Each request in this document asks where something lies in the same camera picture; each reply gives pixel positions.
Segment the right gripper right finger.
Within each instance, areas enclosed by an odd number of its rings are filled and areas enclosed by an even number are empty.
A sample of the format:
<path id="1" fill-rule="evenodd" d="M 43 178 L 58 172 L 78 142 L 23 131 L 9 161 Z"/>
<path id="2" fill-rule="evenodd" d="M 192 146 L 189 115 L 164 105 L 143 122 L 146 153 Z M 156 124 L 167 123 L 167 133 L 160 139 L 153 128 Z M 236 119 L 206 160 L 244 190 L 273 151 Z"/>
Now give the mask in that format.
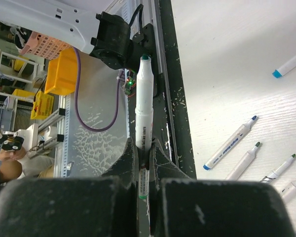
<path id="1" fill-rule="evenodd" d="M 285 204 L 261 182 L 197 180 L 150 150 L 150 232 L 155 237 L 293 237 Z"/>

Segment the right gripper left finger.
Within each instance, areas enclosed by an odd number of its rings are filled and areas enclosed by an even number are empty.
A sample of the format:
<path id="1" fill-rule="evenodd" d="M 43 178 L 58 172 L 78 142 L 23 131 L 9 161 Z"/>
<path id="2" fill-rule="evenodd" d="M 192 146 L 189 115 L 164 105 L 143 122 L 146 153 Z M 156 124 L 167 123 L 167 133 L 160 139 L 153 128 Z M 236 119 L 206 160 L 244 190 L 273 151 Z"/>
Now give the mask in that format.
<path id="1" fill-rule="evenodd" d="M 137 151 L 131 138 L 100 177 L 23 178 L 0 187 L 0 237 L 136 237 Z"/>

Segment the light blue cap marker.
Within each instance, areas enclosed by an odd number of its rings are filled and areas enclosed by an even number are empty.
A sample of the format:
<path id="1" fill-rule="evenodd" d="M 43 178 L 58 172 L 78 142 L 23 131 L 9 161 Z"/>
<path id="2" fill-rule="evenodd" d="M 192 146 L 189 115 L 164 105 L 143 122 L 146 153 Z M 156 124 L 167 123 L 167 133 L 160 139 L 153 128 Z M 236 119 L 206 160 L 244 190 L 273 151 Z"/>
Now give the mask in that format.
<path id="1" fill-rule="evenodd" d="M 258 116 L 254 115 L 249 121 L 242 124 L 204 163 L 203 168 L 205 170 L 213 169 L 251 131 L 257 119 Z"/>

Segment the pink cap marker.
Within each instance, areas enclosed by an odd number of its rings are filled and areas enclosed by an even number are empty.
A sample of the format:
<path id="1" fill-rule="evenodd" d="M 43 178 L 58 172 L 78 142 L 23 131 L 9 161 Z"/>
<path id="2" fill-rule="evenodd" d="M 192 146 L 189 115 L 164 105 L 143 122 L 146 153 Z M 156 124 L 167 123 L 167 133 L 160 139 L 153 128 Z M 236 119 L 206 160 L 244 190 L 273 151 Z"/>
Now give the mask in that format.
<path id="1" fill-rule="evenodd" d="M 284 203 L 290 202 L 296 197 L 296 180 L 290 182 L 282 191 L 281 198 Z"/>

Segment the dark green cap marker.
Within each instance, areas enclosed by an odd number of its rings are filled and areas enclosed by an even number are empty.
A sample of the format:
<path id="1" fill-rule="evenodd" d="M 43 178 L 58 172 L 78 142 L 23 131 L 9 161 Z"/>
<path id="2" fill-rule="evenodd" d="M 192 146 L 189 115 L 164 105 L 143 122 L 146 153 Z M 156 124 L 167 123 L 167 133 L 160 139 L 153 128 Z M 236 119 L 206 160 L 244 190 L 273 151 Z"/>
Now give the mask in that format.
<path id="1" fill-rule="evenodd" d="M 135 107 L 135 144 L 139 158 L 139 198 L 146 199 L 149 193 L 149 151 L 152 143 L 153 80 L 151 58 L 143 55 L 137 73 Z"/>

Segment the cyan cap marker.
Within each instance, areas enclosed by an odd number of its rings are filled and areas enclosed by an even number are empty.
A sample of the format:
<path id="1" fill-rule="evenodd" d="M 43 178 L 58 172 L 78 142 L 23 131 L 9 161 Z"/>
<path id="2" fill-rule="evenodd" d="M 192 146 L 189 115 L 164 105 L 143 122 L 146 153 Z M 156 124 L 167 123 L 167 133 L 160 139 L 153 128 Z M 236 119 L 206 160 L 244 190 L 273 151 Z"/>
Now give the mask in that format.
<path id="1" fill-rule="evenodd" d="M 289 59 L 286 63 L 284 63 L 282 66 L 280 66 L 278 69 L 276 69 L 272 75 L 279 79 L 289 73 L 291 70 L 293 70 L 296 67 L 296 55 Z"/>

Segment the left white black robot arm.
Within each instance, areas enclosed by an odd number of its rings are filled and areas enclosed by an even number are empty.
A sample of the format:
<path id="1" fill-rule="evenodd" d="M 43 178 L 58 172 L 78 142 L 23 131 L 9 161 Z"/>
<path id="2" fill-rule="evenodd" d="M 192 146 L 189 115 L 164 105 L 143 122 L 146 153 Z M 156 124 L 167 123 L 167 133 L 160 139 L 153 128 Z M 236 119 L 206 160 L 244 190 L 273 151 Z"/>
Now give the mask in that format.
<path id="1" fill-rule="evenodd" d="M 118 15 L 100 14 L 56 0 L 0 0 L 0 21 L 61 40 L 108 67 L 138 72 L 153 46 L 130 38 L 131 25 Z"/>

